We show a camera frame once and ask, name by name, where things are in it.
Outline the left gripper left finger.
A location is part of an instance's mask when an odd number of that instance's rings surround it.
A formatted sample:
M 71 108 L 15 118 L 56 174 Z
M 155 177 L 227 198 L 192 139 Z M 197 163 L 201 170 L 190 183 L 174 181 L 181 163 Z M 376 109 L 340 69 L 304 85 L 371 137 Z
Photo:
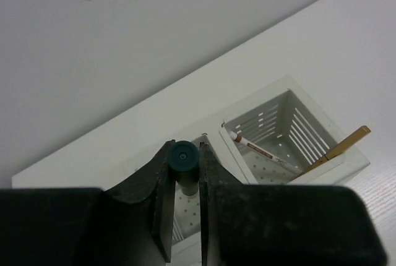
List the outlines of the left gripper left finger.
M 175 179 L 167 164 L 175 141 L 106 191 L 105 265 L 166 265 L 171 260 Z

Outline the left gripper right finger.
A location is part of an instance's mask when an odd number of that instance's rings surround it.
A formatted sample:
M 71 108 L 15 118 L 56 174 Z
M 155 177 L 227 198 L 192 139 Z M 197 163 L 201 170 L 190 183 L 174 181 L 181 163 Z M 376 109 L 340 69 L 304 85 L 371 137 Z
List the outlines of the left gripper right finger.
M 231 224 L 237 216 L 232 188 L 242 183 L 216 158 L 208 144 L 199 145 L 199 197 L 203 265 L 236 265 L 248 254 L 246 239 Z

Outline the dark green gold makeup pen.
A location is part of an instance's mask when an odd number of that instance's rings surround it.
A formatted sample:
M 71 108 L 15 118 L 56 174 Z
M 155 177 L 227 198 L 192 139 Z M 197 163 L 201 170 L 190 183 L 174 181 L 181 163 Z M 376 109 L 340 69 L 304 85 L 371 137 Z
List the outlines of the dark green gold makeup pen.
M 173 144 L 167 164 L 182 193 L 188 197 L 196 195 L 199 186 L 199 150 L 190 141 L 180 140 Z

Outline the gold slim makeup pen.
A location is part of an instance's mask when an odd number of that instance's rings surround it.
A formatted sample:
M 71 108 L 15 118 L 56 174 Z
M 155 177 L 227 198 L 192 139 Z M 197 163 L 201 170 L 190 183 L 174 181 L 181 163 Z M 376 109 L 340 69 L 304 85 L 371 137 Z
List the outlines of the gold slim makeup pen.
M 302 176 L 302 175 L 310 172 L 311 170 L 317 168 L 318 166 L 323 165 L 324 163 L 332 160 L 333 158 L 343 154 L 349 148 L 354 146 L 354 144 L 359 142 L 361 139 L 363 139 L 370 133 L 371 133 L 371 130 L 368 126 L 364 125 L 364 126 L 359 127 L 357 130 L 355 130 L 353 133 L 351 133 L 348 137 L 346 137 L 340 143 L 338 143 L 334 148 L 330 149 L 324 156 L 320 157 L 315 163 L 313 163 L 311 166 L 306 168 L 299 176 Z

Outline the white two-slot organizer box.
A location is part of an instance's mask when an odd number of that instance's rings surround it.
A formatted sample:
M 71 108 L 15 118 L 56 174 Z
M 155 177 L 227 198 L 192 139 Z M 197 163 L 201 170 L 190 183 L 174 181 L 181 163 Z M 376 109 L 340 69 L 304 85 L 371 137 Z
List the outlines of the white two-slot organizer box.
M 208 144 L 242 185 L 232 188 L 246 260 L 236 265 L 385 265 L 368 211 L 344 180 L 369 164 L 356 148 L 299 176 L 346 137 L 289 77 L 197 117 L 209 94 L 182 87 L 129 109 L 33 164 L 1 191 L 6 265 L 105 265 L 106 191 L 148 163 L 167 141 Z M 233 131 L 297 167 L 299 175 L 234 142 Z M 200 197 L 175 181 L 171 260 L 203 265 Z

